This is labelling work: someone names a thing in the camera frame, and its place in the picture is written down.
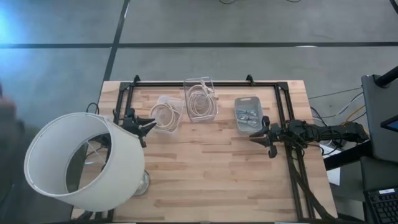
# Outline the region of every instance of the lamp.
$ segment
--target lamp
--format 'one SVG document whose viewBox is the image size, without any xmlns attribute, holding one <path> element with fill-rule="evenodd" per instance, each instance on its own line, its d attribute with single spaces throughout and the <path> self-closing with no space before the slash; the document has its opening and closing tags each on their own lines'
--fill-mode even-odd
<svg viewBox="0 0 398 224">
<path fill-rule="evenodd" d="M 100 134 L 111 136 L 108 161 L 87 186 L 68 192 L 67 167 L 79 147 Z M 106 118 L 72 113 L 46 125 L 30 144 L 24 162 L 28 184 L 38 193 L 91 212 L 103 212 L 145 192 L 149 176 L 139 138 Z"/>
</svg>

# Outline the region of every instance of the wooden table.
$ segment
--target wooden table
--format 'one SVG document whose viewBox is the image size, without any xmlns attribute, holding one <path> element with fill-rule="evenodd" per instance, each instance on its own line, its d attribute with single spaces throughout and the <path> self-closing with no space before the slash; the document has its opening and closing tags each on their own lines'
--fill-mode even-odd
<svg viewBox="0 0 398 224">
<path fill-rule="evenodd" d="M 312 123 L 303 81 L 287 81 L 296 119 Z M 105 82 L 99 100 L 101 115 L 113 119 L 120 82 Z M 264 115 L 279 121 L 274 89 L 216 87 L 219 113 L 211 123 L 191 123 L 186 110 L 173 135 L 151 131 L 144 149 L 149 191 L 115 209 L 115 222 L 273 222 L 296 221 L 285 149 L 270 159 L 267 149 L 236 131 L 234 99 L 257 96 Z M 132 107 L 147 118 L 160 95 L 184 99 L 182 88 L 135 88 Z M 320 151 L 305 150 L 310 188 L 336 216 L 335 204 Z M 121 175 L 128 170 L 121 170 Z M 304 214 L 305 201 L 300 193 Z"/>
</svg>

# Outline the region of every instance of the plastic tray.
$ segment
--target plastic tray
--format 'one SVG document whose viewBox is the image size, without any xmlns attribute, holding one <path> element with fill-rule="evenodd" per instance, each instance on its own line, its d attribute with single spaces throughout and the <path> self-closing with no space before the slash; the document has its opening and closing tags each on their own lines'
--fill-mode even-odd
<svg viewBox="0 0 398 224">
<path fill-rule="evenodd" d="M 256 118 L 254 119 L 259 123 L 257 127 L 252 127 L 248 124 L 240 123 L 238 122 L 238 114 L 237 110 L 246 110 L 246 111 L 251 111 L 254 110 L 257 112 Z M 262 108 L 261 108 L 261 103 L 260 99 L 256 96 L 250 96 L 250 97 L 242 97 L 242 98 L 237 98 L 235 99 L 235 119 L 236 119 L 236 125 L 238 126 L 238 130 L 240 134 L 251 134 L 255 133 L 257 131 L 260 131 L 262 128 Z"/>
</svg>

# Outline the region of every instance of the gray floor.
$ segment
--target gray floor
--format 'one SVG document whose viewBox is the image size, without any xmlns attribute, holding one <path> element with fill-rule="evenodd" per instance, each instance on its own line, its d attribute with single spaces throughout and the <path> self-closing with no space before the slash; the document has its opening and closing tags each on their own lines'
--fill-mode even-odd
<svg viewBox="0 0 398 224">
<path fill-rule="evenodd" d="M 123 0 L 3 0 L 0 44 L 112 43 L 122 5 Z M 387 42 L 398 40 L 397 21 L 389 1 L 237 0 L 222 5 L 217 0 L 135 0 L 120 42 Z M 16 102 L 20 119 L 38 128 L 62 114 L 84 111 L 98 100 L 109 53 L 0 49 L 4 95 Z M 397 58 L 398 47 L 119 49 L 110 79 L 242 80 L 251 74 L 258 80 L 305 80 L 311 97 L 359 87 L 362 75 L 383 74 L 397 65 Z M 358 93 L 310 104 L 328 116 Z M 361 105 L 358 100 L 327 122 L 338 124 Z M 366 117 L 359 121 L 366 126 Z M 361 212 L 341 203 L 339 210 Z M 43 220 L 37 216 L 32 220 Z"/>
</svg>

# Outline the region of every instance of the glass lamp base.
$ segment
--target glass lamp base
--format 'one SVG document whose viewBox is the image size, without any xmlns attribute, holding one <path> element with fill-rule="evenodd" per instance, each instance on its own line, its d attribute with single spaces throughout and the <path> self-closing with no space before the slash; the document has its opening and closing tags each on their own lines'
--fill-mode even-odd
<svg viewBox="0 0 398 224">
<path fill-rule="evenodd" d="M 148 187 L 149 187 L 149 174 L 145 170 L 144 175 L 142 176 L 140 185 L 139 185 L 138 189 L 136 190 L 136 193 L 134 193 L 133 196 L 141 196 L 141 195 L 145 194 L 148 190 Z"/>
</svg>

